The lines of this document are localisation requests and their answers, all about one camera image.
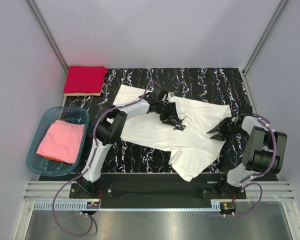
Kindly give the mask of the white t shirt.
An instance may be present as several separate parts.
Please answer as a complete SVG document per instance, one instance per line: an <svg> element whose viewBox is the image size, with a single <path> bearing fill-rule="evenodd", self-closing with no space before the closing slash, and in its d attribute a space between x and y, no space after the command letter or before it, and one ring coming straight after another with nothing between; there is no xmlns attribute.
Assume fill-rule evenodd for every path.
<svg viewBox="0 0 300 240"><path fill-rule="evenodd" d="M219 157L224 142L211 139L207 132L230 117L231 110L229 105L191 100L172 93L167 98L176 104L184 130L163 124L153 112L128 119L121 139L170 152L169 164L183 180L190 182Z"/></svg>

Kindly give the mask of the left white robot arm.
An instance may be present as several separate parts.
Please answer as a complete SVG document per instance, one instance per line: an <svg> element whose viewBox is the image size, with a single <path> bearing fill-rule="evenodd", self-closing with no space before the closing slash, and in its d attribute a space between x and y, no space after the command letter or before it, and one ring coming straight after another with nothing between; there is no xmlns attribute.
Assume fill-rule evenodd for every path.
<svg viewBox="0 0 300 240"><path fill-rule="evenodd" d="M93 129L91 151L81 177L77 179L80 192L87 198L93 198L98 193L96 182L101 177L101 170L109 149L121 139L121 134L127 120L149 113L159 115L159 120L174 130L183 131L185 125L179 118L175 102L168 100L168 92L159 86L152 91L145 90L135 100L114 105L105 104L97 117Z"/></svg>

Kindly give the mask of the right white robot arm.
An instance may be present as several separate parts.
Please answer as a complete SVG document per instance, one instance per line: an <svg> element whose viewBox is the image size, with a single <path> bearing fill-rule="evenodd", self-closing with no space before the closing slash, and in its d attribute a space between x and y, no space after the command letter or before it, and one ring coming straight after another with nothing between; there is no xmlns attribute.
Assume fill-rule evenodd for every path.
<svg viewBox="0 0 300 240"><path fill-rule="evenodd" d="M255 178L278 174L282 169L288 136L273 130L268 119L253 113L252 106L240 107L237 115L225 117L207 133L217 141L226 141L234 134L248 134L241 164L225 173L225 179L217 185L222 198L229 198L235 188L242 188Z"/></svg>

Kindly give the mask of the folded beige t shirt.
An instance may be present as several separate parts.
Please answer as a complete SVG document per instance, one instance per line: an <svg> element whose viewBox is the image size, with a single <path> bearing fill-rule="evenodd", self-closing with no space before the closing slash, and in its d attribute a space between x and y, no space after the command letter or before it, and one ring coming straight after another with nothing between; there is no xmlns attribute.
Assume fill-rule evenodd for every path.
<svg viewBox="0 0 300 240"><path fill-rule="evenodd" d="M67 97L82 97L82 96L101 96L101 92L93 92L93 93L85 93L85 92L70 92L70 93L63 93L64 96Z"/></svg>

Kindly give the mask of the folded red t shirt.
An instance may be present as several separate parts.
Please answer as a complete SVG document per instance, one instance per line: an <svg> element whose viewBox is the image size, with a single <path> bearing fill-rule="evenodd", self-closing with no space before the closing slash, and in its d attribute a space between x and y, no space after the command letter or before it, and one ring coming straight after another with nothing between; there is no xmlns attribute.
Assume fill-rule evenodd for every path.
<svg viewBox="0 0 300 240"><path fill-rule="evenodd" d="M68 68L64 93L102 93L106 73L104 66L71 65Z"/></svg>

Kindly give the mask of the pink t shirt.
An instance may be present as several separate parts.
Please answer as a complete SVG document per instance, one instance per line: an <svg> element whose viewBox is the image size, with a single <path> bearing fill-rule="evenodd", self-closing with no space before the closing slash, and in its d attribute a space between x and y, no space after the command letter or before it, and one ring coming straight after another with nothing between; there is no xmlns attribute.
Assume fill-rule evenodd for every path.
<svg viewBox="0 0 300 240"><path fill-rule="evenodd" d="M56 120L47 130L36 153L59 162L74 164L77 160L85 132L84 124Z"/></svg>

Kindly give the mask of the orange garment in basket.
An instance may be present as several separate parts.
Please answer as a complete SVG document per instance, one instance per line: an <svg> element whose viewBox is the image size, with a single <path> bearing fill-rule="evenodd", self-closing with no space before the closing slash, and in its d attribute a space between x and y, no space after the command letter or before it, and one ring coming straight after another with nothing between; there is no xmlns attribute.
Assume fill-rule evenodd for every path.
<svg viewBox="0 0 300 240"><path fill-rule="evenodd" d="M44 158L45 158L45 159L48 159L48 160L50 160L50 161L60 162L59 159L56 159L56 158L53 158L53 157L45 156Z"/></svg>

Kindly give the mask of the teal plastic basket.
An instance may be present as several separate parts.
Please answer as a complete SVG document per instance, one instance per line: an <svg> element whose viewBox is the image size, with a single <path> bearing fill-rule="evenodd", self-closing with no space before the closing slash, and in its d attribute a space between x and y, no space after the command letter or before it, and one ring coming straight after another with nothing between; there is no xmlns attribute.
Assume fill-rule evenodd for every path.
<svg viewBox="0 0 300 240"><path fill-rule="evenodd" d="M60 177L73 172L81 158L90 116L82 107L57 106L43 116L26 165L38 175Z"/></svg>

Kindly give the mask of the right aluminium frame post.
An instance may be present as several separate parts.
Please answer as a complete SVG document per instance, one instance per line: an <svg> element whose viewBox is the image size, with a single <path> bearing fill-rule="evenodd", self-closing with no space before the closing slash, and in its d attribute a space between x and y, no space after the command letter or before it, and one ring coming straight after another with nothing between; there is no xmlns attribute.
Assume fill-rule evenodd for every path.
<svg viewBox="0 0 300 240"><path fill-rule="evenodd" d="M242 69L242 73L244 75L247 75L249 70L251 69L253 63L255 62L256 58L258 57L260 51L262 50L264 44L266 43L270 33L272 32L275 24L278 22L279 17L282 15L282 13L284 12L287 4L289 3L289 0L280 0L274 13L272 14L269 22L266 25L266 28L264 29L256 47L254 48L247 64L245 65L245 67Z"/></svg>

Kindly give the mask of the aluminium frame post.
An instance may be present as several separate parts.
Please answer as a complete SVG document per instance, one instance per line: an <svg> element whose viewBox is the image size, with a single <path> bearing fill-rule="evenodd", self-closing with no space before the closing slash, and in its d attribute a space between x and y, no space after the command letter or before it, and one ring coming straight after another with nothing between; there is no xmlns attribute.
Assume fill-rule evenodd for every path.
<svg viewBox="0 0 300 240"><path fill-rule="evenodd" d="M266 43L270 33L272 32L275 24L278 22L279 17L282 15L282 13L284 12L287 4L289 3L289 0L280 0L274 13L272 14L269 22L266 25L266 28L264 29L256 47L254 48L247 64L245 65L245 67L242 69L242 73L244 75L247 75L249 70L251 69L253 63L255 62L256 58L258 57L260 51L262 50L264 44Z"/></svg>
<svg viewBox="0 0 300 240"><path fill-rule="evenodd" d="M66 63L65 58L63 57L50 29L48 24L46 23L46 20L43 16L43 14L41 13L40 8L38 7L37 3L35 0L26 0L26 3L28 4L30 10L32 11L32 13L34 14L41 30L43 31L44 36L46 37L51 49L53 50L57 60L59 61L61 67L63 68L63 70L68 73L68 64Z"/></svg>

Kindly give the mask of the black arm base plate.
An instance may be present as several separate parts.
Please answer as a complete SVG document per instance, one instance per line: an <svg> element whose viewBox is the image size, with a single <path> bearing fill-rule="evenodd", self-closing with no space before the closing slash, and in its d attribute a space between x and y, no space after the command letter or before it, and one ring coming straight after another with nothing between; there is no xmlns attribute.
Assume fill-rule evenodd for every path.
<svg viewBox="0 0 300 240"><path fill-rule="evenodd" d="M244 190L223 187L223 180L222 173L201 173L190 182L177 173L102 173L91 193L74 182L69 196L116 207L206 207L212 200L246 199Z"/></svg>

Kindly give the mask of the left aluminium frame post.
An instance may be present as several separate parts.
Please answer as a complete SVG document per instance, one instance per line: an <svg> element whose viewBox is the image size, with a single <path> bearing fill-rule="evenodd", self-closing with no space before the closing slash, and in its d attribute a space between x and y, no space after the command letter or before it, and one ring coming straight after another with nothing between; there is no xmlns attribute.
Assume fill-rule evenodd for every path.
<svg viewBox="0 0 300 240"><path fill-rule="evenodd" d="M63 57L50 29L48 24L46 23L46 20L43 16L43 14L41 13L40 8L38 7L37 3L35 0L26 0L26 3L28 4L30 10L32 11L32 13L34 14L41 30L43 31L44 36L46 37L51 49L53 50L57 60L59 61L61 67L63 68L63 70L68 73L68 64L66 63L65 58Z"/></svg>

